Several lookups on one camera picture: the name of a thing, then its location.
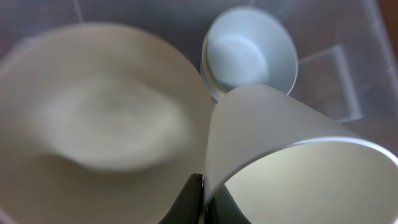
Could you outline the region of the pale green plastic cup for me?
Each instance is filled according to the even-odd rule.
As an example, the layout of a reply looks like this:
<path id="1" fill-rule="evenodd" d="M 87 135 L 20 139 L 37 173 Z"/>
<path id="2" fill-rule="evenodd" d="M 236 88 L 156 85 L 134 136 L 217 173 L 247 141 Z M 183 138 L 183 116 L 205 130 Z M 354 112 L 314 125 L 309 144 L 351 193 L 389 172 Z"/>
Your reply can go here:
<path id="1" fill-rule="evenodd" d="M 269 86 L 216 104 L 205 163 L 204 202 L 250 223 L 397 222 L 397 157 Z"/>

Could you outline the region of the grey small bowl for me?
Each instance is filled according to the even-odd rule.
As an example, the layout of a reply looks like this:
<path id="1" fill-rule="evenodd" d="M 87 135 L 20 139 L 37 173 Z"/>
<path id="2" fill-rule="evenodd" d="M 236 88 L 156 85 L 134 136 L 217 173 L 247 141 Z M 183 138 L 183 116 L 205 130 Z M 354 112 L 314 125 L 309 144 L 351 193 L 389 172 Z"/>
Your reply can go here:
<path id="1" fill-rule="evenodd" d="M 268 12 L 249 6 L 228 9 L 214 20 L 205 42 L 211 74 L 227 92 L 250 84 L 292 91 L 299 69 L 295 44 Z"/>

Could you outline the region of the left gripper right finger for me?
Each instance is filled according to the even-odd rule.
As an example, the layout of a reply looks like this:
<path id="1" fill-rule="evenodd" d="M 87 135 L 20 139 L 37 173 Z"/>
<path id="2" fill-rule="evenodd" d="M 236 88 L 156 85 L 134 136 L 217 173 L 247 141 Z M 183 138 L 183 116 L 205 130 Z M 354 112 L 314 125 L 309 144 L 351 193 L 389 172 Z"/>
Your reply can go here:
<path id="1" fill-rule="evenodd" d="M 251 222 L 240 211 L 224 185 L 206 207 L 205 224 L 251 224 Z"/>

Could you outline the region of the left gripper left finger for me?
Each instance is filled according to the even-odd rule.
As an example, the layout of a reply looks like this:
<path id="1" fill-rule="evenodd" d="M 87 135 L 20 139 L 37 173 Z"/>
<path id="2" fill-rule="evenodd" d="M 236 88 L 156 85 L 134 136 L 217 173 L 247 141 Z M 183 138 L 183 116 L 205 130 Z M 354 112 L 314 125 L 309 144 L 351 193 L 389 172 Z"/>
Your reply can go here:
<path id="1" fill-rule="evenodd" d="M 203 206 L 203 181 L 202 174 L 191 174 L 159 224 L 199 224 Z"/>

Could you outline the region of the yellow small bowl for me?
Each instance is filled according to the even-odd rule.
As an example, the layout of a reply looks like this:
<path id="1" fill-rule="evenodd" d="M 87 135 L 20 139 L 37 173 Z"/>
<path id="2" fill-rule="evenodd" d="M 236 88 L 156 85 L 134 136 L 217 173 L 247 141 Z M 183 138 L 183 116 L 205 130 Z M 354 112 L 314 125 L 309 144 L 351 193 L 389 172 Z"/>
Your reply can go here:
<path id="1" fill-rule="evenodd" d="M 222 87 L 220 87 L 219 84 L 217 84 L 217 82 L 215 82 L 215 80 L 211 74 L 210 68 L 208 66 L 206 53 L 207 53 L 207 43 L 205 42 L 203 44 L 202 53 L 201 53 L 201 56 L 202 56 L 201 64 L 203 65 L 205 76 L 207 77 L 207 79 L 209 79 L 210 83 L 212 84 L 212 86 L 214 87 L 214 89 L 216 90 L 216 92 L 218 94 L 225 95 L 227 93 L 227 91 L 224 90 Z"/>

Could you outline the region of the beige large bowl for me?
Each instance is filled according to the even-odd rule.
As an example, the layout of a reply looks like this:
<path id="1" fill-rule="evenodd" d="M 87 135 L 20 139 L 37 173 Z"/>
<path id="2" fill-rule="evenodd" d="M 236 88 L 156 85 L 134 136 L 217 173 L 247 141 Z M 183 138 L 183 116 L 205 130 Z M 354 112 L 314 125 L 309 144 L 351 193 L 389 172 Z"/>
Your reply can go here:
<path id="1" fill-rule="evenodd" d="M 213 102 L 142 29 L 71 25 L 1 60 L 1 222 L 159 223 L 204 171 Z"/>

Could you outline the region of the clear plastic storage container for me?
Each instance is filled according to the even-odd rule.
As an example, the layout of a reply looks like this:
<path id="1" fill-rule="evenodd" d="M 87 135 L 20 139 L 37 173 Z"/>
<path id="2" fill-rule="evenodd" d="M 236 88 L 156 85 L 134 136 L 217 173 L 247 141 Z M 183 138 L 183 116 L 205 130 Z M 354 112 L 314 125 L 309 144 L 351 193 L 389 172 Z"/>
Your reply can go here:
<path id="1" fill-rule="evenodd" d="M 148 30 L 199 66 L 208 28 L 235 6 L 263 9 L 290 32 L 294 98 L 397 152 L 396 1 L 1 0 L 1 53 L 45 30 L 102 21 Z"/>

